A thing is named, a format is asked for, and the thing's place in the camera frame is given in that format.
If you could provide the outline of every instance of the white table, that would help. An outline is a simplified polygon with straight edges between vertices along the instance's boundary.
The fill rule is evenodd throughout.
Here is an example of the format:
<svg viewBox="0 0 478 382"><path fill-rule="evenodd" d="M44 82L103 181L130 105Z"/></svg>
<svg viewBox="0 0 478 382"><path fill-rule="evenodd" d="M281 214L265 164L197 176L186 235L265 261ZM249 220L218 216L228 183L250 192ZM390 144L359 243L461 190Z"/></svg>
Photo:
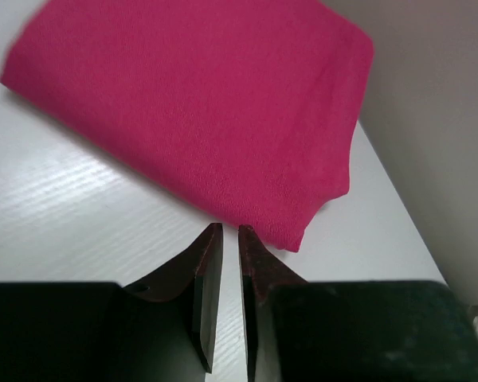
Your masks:
<svg viewBox="0 0 478 382"><path fill-rule="evenodd" d="M40 0L0 0L6 46ZM214 219L131 172L0 84L0 280L129 283ZM442 281L360 125L351 191L325 205L299 253L274 251L308 280ZM237 232L225 228L214 373L246 381Z"/></svg>

